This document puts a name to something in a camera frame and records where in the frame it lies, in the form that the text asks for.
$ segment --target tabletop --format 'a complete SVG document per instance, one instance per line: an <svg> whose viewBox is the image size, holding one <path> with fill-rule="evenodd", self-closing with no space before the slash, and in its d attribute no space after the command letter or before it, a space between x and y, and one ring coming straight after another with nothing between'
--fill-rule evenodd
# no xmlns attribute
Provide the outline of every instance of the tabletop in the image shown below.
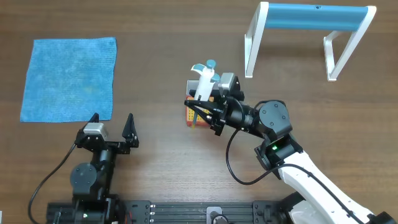
<svg viewBox="0 0 398 224"><path fill-rule="evenodd" d="M319 4L312 0L287 3ZM3 223L29 223L27 204L39 182L62 160L84 123L20 123L33 40L115 37L110 138L122 140L134 114L140 146L118 156L111 191L126 200L251 202L280 200L294 190L275 176L251 186L230 176L224 159L232 128L215 136L185 123L185 88L207 59L234 72L245 102L287 103L293 132L318 168L374 213L398 218L398 2L323 1L367 6L377 13L337 82L327 82L322 38L328 32L265 30L254 78L244 78L244 34L259 1L2 0L0 1L0 210ZM349 35L334 41L342 53ZM238 177L264 170L253 149L261 140L239 133L230 161ZM34 217L48 202L70 202L70 171L89 162L75 149L42 187Z"/></svg>

